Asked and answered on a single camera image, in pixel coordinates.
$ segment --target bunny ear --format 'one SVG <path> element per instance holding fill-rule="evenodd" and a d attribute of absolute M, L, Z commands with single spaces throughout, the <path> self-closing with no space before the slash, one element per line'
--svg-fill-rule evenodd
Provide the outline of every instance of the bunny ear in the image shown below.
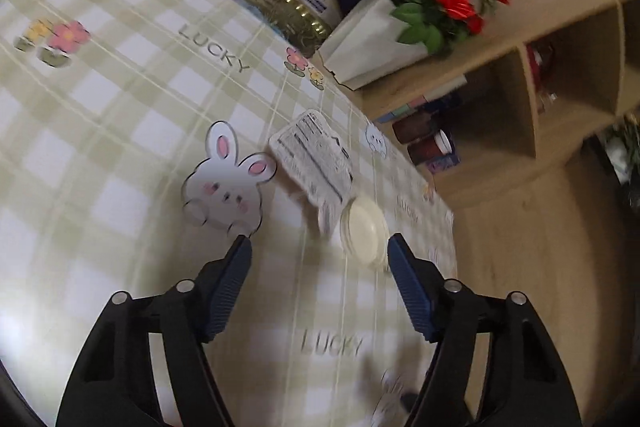
<path fill-rule="evenodd" d="M 216 122 L 207 133 L 207 155 L 221 162 L 236 165 L 238 161 L 238 142 L 236 134 L 225 121 Z"/>
<path fill-rule="evenodd" d="M 276 173 L 276 162 L 268 154 L 260 152 L 242 160 L 238 168 L 241 172 L 247 172 L 254 183 L 264 183 Z"/>

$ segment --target cartoon bunny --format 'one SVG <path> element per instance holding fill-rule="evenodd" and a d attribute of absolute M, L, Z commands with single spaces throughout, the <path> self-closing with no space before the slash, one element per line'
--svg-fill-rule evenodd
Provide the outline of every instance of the cartoon bunny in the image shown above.
<path fill-rule="evenodd" d="M 383 158 L 386 158 L 386 141 L 385 137 L 375 125 L 369 123 L 365 130 L 367 143 L 373 152 L 379 152 Z"/>
<path fill-rule="evenodd" d="M 262 222 L 258 184 L 273 178 L 275 160 L 255 153 L 238 164 L 238 141 L 225 121 L 207 133 L 208 159 L 198 165 L 182 186 L 187 216 L 194 222 L 225 230 L 230 237 L 251 236 Z"/>

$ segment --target pink inner ear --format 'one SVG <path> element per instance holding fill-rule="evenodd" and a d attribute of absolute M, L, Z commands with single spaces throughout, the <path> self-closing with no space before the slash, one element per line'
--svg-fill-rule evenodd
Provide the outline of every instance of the pink inner ear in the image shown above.
<path fill-rule="evenodd" d="M 220 156 L 222 159 L 229 156 L 229 140 L 226 139 L 225 136 L 220 136 L 218 138 L 216 146 L 218 147 L 218 156 Z"/>
<path fill-rule="evenodd" d="M 257 176 L 258 174 L 262 174 L 266 168 L 267 162 L 263 160 L 257 161 L 256 163 L 252 164 L 251 167 L 249 167 L 249 174 L 251 174 L 252 176 Z"/>

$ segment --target table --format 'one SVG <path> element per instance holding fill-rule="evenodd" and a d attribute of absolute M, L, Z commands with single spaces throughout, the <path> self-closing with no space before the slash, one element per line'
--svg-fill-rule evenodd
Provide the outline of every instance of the table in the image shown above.
<path fill-rule="evenodd" d="M 319 110 L 350 152 L 356 191 L 455 275 L 445 203 L 425 200 L 388 141 L 386 154 L 370 147 L 374 129 L 320 66 L 292 73 L 286 62 L 303 61 L 289 47 L 232 0 L 0 0 L 0 358 L 49 425 L 114 292 L 163 293 L 228 248 L 225 230 L 182 209 L 216 121 L 233 129 L 238 163 Z M 252 269 L 207 346 L 234 421 L 399 421 L 400 390 L 424 378 L 431 346 L 394 280 L 347 259 L 338 233 L 321 237 L 283 169 L 267 178 L 249 210 L 262 218 Z M 152 337 L 162 409 L 180 425 Z"/>

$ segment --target flower illustration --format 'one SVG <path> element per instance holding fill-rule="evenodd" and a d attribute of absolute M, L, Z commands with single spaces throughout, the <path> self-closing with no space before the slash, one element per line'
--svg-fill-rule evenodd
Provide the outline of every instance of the flower illustration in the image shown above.
<path fill-rule="evenodd" d="M 52 29 L 53 35 L 47 45 L 54 50 L 60 50 L 68 55 L 78 51 L 80 44 L 87 42 L 91 35 L 78 21 L 67 24 L 56 24 Z"/>
<path fill-rule="evenodd" d="M 317 68 L 310 66 L 309 67 L 309 81 L 316 86 L 319 90 L 324 89 L 323 81 L 324 74 L 322 74 Z"/>
<path fill-rule="evenodd" d="M 16 49 L 25 52 L 33 49 L 36 44 L 44 37 L 51 33 L 51 23 L 47 20 L 36 20 L 24 32 L 24 35 L 18 37 L 14 46 Z"/>
<path fill-rule="evenodd" d="M 287 70 L 297 76 L 305 76 L 305 68 L 309 61 L 295 48 L 287 48 L 287 62 L 284 63 Z"/>

